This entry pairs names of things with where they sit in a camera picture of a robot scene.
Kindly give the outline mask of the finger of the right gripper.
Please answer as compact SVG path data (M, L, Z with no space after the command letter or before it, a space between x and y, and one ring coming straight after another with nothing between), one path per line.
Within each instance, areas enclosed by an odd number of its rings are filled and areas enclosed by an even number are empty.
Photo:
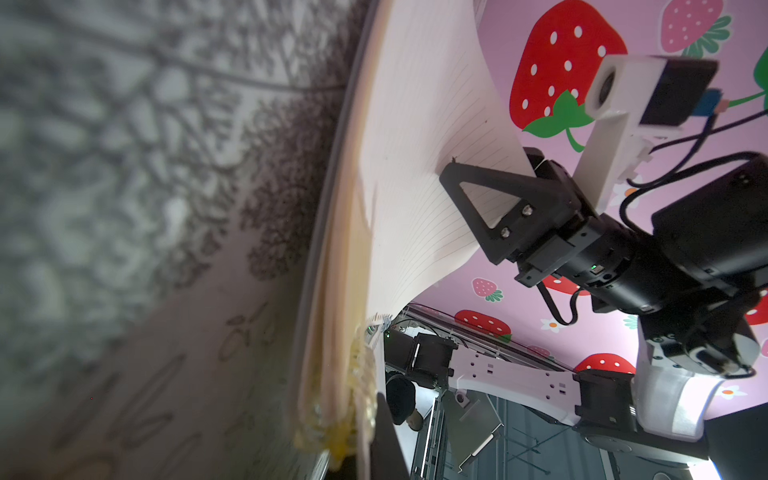
M517 261L582 209L577 188L558 163L533 158L531 176L449 163L439 176L487 259Z

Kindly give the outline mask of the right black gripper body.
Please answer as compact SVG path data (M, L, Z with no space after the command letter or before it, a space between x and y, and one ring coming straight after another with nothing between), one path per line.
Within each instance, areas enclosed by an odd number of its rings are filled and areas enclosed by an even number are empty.
M593 311L620 310L636 315L660 309L660 290L651 285L650 270L660 257L640 237L606 214L596 212L560 164L533 147L525 153L538 178L553 180L579 201L574 216L549 230L518 259L516 280L534 287L557 274L593 298Z

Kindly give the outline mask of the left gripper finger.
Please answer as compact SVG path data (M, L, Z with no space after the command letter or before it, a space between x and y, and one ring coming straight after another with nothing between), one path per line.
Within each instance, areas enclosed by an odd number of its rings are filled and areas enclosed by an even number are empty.
M375 432L365 440L356 455L356 478L372 480L407 480L410 478L392 415L382 393L377 394Z

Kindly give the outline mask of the white spiral notebook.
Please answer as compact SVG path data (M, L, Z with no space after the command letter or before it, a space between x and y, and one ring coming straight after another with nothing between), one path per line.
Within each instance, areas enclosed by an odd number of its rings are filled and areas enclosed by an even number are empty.
M366 331L466 263L475 236L440 183L452 161L529 176L469 1L376 1L367 14L321 194L289 383L295 444L355 475L384 408L383 340Z

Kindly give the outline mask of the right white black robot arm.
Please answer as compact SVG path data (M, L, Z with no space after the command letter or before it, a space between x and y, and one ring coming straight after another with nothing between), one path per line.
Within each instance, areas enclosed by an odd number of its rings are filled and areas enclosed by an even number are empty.
M488 393L575 428L591 444L683 463L702 459L703 415L724 380L753 374L747 312L767 285L767 159L737 152L673 175L732 170L654 217L645 235L580 212L552 269L596 312L637 316L634 373L573 374L505 363L436 336L386 331L386 364L437 390Z

